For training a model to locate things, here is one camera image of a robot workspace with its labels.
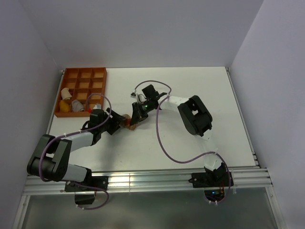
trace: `cable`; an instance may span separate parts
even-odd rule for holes
[[[83,206],[81,206],[81,205],[77,205],[77,207],[79,207],[79,208],[81,208],[81,209],[84,209],[84,210],[95,210],[95,209],[101,208],[101,207],[103,207],[105,204],[107,204],[107,202],[108,202],[108,200],[109,200],[109,193],[108,193],[106,190],[104,190],[104,189],[102,189],[102,188],[99,188],[99,187],[91,187],[91,186],[82,185],[82,184],[79,184],[79,183],[77,183],[77,182],[75,182],[75,181],[72,181],[71,183],[74,184],[74,185],[76,185],[76,186],[78,186],[78,187],[85,187],[85,188],[90,188],[90,189],[97,190],[97,191],[102,191],[102,192],[106,193],[106,196],[107,196],[107,197],[106,197],[106,200],[105,200],[102,204],[100,204],[99,206],[92,207],[92,208],[87,208],[87,207],[83,207]]]
[[[162,83],[162,82],[159,82],[159,81],[147,81],[147,82],[157,82],[157,83],[161,83],[161,84],[167,86],[168,88],[170,88],[170,86],[168,86],[167,84]],[[190,162],[192,162],[192,161],[194,161],[194,160],[197,160],[198,158],[200,158],[200,157],[202,157],[202,156],[204,156],[204,155],[216,154],[216,155],[221,159],[221,161],[224,163],[224,166],[225,166],[225,168],[226,168],[226,170],[227,170],[228,177],[229,177],[229,187],[228,187],[228,191],[225,193],[224,198],[223,198],[222,200],[218,201],[218,203],[220,203],[220,202],[224,201],[224,200],[227,198],[227,196],[229,195],[229,191],[230,191],[230,189],[231,189],[231,176],[230,176],[230,171],[229,171],[228,165],[226,164],[226,162],[224,161],[224,159],[223,159],[218,153],[213,152],[213,151],[209,151],[209,152],[202,153],[202,154],[200,154],[200,155],[194,157],[193,159],[190,159],[190,160],[187,160],[187,161],[178,161],[178,160],[172,158],[172,157],[166,152],[166,150],[165,150],[165,148],[164,148],[164,146],[163,146],[163,144],[162,144],[162,142],[161,142],[160,134],[159,134],[159,126],[158,126],[159,111],[160,111],[160,107],[161,107],[162,103],[163,103],[166,99],[169,98],[170,92],[171,92],[171,91],[172,91],[172,89],[170,88],[169,93],[167,94],[167,96],[166,96],[164,99],[161,100],[161,102],[159,103],[158,108],[157,108],[157,114],[156,114],[156,133],[157,133],[157,139],[158,139],[159,145],[160,145],[162,151],[165,153],[165,155],[166,155],[170,160],[172,160],[173,162],[179,163],[179,164],[187,164],[187,163],[190,163]]]
[[[80,133],[84,133],[84,132],[89,132],[91,130],[94,130],[94,129],[97,129],[99,128],[100,126],[104,125],[108,119],[110,118],[110,115],[111,115],[111,111],[112,111],[112,108],[111,108],[111,103],[110,103],[110,100],[103,94],[100,94],[100,93],[92,93],[91,95],[88,96],[87,100],[86,100],[86,105],[88,104],[88,100],[91,98],[91,96],[93,95],[99,95],[103,98],[105,98],[107,100],[107,102],[109,103],[109,114],[108,114],[108,117],[101,123],[101,124],[98,124],[97,126],[95,127],[92,127],[92,128],[89,128],[89,129],[86,129],[86,130],[80,130],[80,131],[77,131],[77,132],[73,132],[73,133],[70,133],[70,134],[65,134],[65,135],[61,135],[61,136],[58,136],[58,137],[55,137],[54,139],[52,139],[47,145],[46,147],[44,148],[42,154],[41,154],[41,158],[40,158],[40,161],[39,161],[39,177],[41,178],[42,181],[44,182],[49,182],[50,180],[47,180],[44,178],[43,176],[43,173],[42,173],[42,163],[43,163],[43,159],[45,158],[46,154],[47,154],[47,151],[48,151],[48,148],[55,142],[57,141],[58,139],[61,139],[61,138],[64,138],[64,137],[70,137],[70,136],[73,136],[73,135],[78,135]]]

